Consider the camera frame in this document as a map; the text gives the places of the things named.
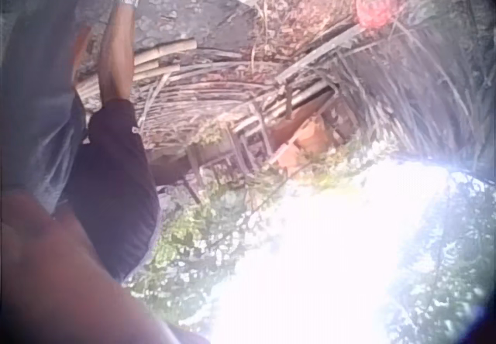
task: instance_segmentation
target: sleeve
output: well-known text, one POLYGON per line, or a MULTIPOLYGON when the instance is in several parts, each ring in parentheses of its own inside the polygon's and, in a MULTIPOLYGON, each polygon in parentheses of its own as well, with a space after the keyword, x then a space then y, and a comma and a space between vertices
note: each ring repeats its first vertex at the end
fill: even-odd
POLYGON ((67 199, 102 263, 123 282, 146 261, 160 230, 160 206, 133 105, 114 100, 95 113, 67 199))

